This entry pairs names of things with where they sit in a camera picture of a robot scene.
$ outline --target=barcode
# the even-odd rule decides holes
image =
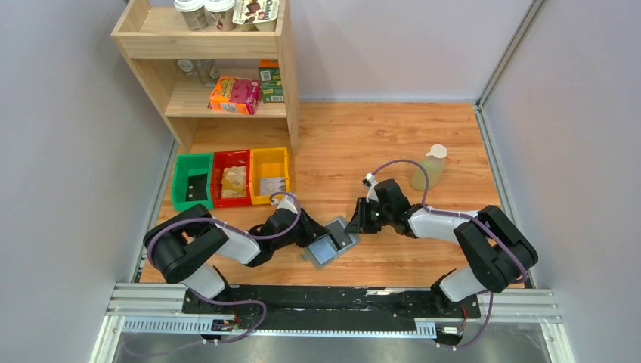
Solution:
[[[222,107],[223,110],[225,110],[227,112],[238,112],[238,110],[236,109],[236,105],[235,104],[223,104],[223,103],[221,103],[221,107]]]
[[[271,74],[268,70],[262,70],[261,72],[261,81],[271,81]]]

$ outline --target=green box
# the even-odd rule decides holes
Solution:
[[[261,84],[261,97],[266,104],[281,104],[285,102],[283,86],[280,81],[263,82]]]
[[[209,187],[212,184],[212,165],[214,163],[213,153],[178,155],[176,167],[174,168],[174,180],[172,182],[172,202],[174,209],[183,211],[202,204],[207,209],[212,209],[212,192]],[[190,177],[198,181],[197,185],[189,188]]]
[[[262,82],[280,81],[280,68],[259,67],[259,76]]]

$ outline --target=cup lid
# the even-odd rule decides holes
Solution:
[[[425,154],[427,157],[437,157],[443,159],[447,156],[447,148],[441,144],[434,144],[429,152]]]
[[[198,10],[203,6],[205,0],[174,0],[174,8],[183,13]]]
[[[231,9],[235,4],[236,0],[205,0],[205,9],[217,13]]]

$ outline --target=wooden shelf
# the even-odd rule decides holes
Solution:
[[[257,69],[223,69],[222,76],[259,79]],[[255,115],[214,111],[207,107],[211,88],[204,87],[198,78],[179,75],[165,110],[167,117],[287,117],[285,104],[261,103]]]
[[[215,26],[192,32],[173,7],[152,7],[141,20],[138,31],[114,32],[134,59],[278,58],[277,32],[222,32]]]

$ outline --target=bottle with yellow liquid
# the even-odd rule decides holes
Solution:
[[[443,169],[445,169],[446,156],[447,148],[441,144],[435,144],[432,145],[432,148],[425,154],[425,158],[421,161],[421,165],[425,168],[427,176],[429,177],[428,189],[432,189],[436,185],[438,177],[441,176]],[[425,176],[420,169],[416,168],[411,184],[414,189],[419,191],[425,190]]]

